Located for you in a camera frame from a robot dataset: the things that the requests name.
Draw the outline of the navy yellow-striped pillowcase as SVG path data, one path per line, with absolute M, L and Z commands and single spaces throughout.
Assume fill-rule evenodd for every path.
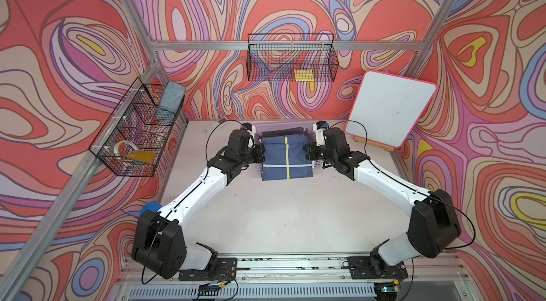
M 267 137 L 262 144 L 266 149 L 262 181 L 313 177 L 313 164 L 304 153 L 304 146 L 309 144 L 305 135 Z

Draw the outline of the dark grey checked pillowcase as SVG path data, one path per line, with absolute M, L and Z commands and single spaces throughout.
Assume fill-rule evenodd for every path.
M 282 137 L 282 136 L 290 136 L 290 135 L 305 135 L 306 129 L 303 127 L 293 127 L 289 129 L 283 129 L 283 130 L 273 130 L 273 131 L 266 131 L 260 134 L 261 138 L 267 138 L 267 137 Z

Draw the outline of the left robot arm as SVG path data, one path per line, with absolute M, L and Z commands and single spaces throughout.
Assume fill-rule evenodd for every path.
M 169 279 L 179 271 L 210 271 L 217 253 L 204 244 L 190 245 L 184 229 L 212 198 L 251 164 L 264 162 L 264 146 L 255 143 L 255 126 L 233 130 L 227 145 L 207 161 L 197 180 L 165 206 L 146 205 L 138 218 L 132 259 Z

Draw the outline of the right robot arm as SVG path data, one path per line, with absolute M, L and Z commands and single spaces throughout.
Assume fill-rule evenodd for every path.
M 320 121 L 313 126 L 315 141 L 304 146 L 306 157 L 321 160 L 339 174 L 389 199 L 409 217 L 407 231 L 377 245 L 370 254 L 371 269 L 382 276 L 389 267 L 416 257 L 435 258 L 462 234 L 451 196 L 429 191 L 384 170 L 364 152 L 352 151 L 346 134 Z

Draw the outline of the wooden easel stand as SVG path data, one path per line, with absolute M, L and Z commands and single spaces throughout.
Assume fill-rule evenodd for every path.
M 377 142 L 372 141 L 372 140 L 367 140 L 365 137 L 355 136 L 354 141 L 356 143 L 363 143 L 366 146 L 373 146 L 373 147 L 380 148 L 382 150 L 385 150 L 386 152 L 392 152 L 394 150 L 394 147 L 392 147 L 392 146 L 377 143 Z

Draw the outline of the grey blue sponge block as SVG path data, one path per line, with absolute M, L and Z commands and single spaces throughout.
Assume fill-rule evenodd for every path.
M 186 87 L 173 81 L 164 86 L 161 100 L 158 107 L 160 109 L 176 113 L 179 106 L 182 104 L 186 93 Z

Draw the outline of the yellow card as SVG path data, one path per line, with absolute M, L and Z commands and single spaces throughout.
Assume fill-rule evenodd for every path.
M 152 164 L 156 158 L 156 153 L 152 151 L 135 150 L 124 156 L 124 159 L 131 163 Z

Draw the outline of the blue-lid clear jar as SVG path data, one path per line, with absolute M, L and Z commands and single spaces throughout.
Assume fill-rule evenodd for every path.
M 157 201 L 151 201 L 148 204 L 144 205 L 140 211 L 140 216 L 143 215 L 146 211 L 152 213 L 158 212 L 162 208 L 162 205 Z

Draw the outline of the clear tape roll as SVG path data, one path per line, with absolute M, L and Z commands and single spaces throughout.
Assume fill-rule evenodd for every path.
M 125 157 L 127 154 L 137 150 L 139 150 L 139 148 L 128 140 L 119 141 L 114 145 L 114 155 L 116 157 Z

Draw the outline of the green circuit board left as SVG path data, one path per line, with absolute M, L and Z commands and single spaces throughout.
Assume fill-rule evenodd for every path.
M 218 295 L 219 292 L 226 287 L 224 283 L 207 283 L 198 287 L 198 296 Z

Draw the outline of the green circuit board right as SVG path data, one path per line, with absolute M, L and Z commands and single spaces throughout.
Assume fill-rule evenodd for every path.
M 374 290 L 376 294 L 383 293 L 395 293 L 400 291 L 400 282 L 398 280 L 389 282 L 374 283 Z

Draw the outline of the white board pink frame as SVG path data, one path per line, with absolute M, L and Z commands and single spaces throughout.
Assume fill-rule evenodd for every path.
M 400 147 L 436 92 L 435 83 L 368 71 L 345 132 L 386 147 Z

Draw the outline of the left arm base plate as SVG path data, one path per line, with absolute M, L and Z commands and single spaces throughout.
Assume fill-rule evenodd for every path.
M 237 258 L 217 258 L 204 271 L 179 271 L 179 281 L 224 281 L 237 275 Z

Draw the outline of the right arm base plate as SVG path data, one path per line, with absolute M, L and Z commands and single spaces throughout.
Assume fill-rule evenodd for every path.
M 365 279 L 386 279 L 405 280 L 409 277 L 408 271 L 403 263 L 397 265 L 388 265 L 379 257 L 370 257 L 369 255 L 349 256 L 344 263 L 348 268 L 351 278 L 354 280 Z

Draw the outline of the aluminium rail frame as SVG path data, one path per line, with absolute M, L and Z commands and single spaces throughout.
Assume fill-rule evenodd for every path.
M 409 277 L 400 291 L 376 294 L 374 283 L 386 279 L 354 280 L 344 267 L 352 253 L 227 253 L 219 258 L 237 258 L 237 275 L 224 281 L 168 280 L 153 273 L 142 274 L 127 261 L 121 278 L 107 300 L 481 300 L 478 288 L 455 254 L 435 259 L 413 258 L 403 263 Z M 198 296 L 198 287 L 224 283 L 218 295 Z

